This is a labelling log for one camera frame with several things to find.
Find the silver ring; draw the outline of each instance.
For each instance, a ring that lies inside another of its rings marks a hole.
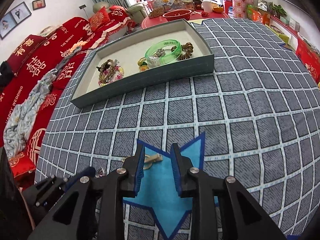
[[[163,57],[165,55],[165,51],[164,51],[164,49],[157,49],[157,51],[156,51],[156,56],[157,57]]]
[[[100,178],[106,175],[106,171],[104,170],[104,168],[100,167],[97,169],[96,171],[96,178]]]

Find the gray tray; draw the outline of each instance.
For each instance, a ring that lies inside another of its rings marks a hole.
[[[178,40],[181,44],[190,41],[194,46],[192,58],[176,61],[144,72],[139,72],[137,61],[145,51],[157,42],[166,39]],[[78,108],[98,103],[114,96],[170,80],[181,79],[214,70],[214,55],[202,36],[184,19],[167,22],[132,33],[104,47],[95,49],[94,56],[86,63],[85,71],[71,96],[71,103]],[[98,86],[97,66],[107,59],[127,61],[124,78],[106,86]]]

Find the green bangle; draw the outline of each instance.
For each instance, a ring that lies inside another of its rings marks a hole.
[[[177,46],[177,47],[174,51],[171,51],[169,54],[166,54],[163,57],[154,56],[155,52],[158,49],[164,48],[166,46]],[[162,66],[174,61],[180,56],[181,52],[182,52],[182,46],[180,42],[175,40],[165,40],[150,47],[147,50],[144,57],[146,58],[148,66],[153,68],[153,67]]]

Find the red pillow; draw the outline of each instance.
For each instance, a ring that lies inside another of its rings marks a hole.
[[[108,22],[110,22],[110,18],[105,7],[102,7],[89,19],[90,27],[93,32],[101,25]]]
[[[14,176],[14,180],[19,183],[31,176],[34,178],[35,164],[30,160],[25,151],[18,153],[15,157],[9,159],[9,164]]]
[[[18,74],[21,66],[29,56],[46,40],[45,37],[37,35],[29,35],[23,42],[12,52],[7,62],[12,69],[14,75]]]
[[[114,10],[116,10],[116,9],[121,9],[121,10],[123,10],[123,11],[127,11],[124,7],[122,7],[122,6],[119,6],[119,5],[113,5],[113,6],[111,6],[111,7],[109,7],[109,10],[110,11],[114,11]]]

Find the yellow charm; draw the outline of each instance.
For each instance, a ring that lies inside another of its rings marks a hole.
[[[122,67],[119,67],[119,68],[118,68],[118,71],[119,71],[119,73],[121,73],[122,75],[124,75],[124,70],[123,70]]]
[[[149,69],[146,59],[143,57],[138,61],[140,71],[146,71]]]

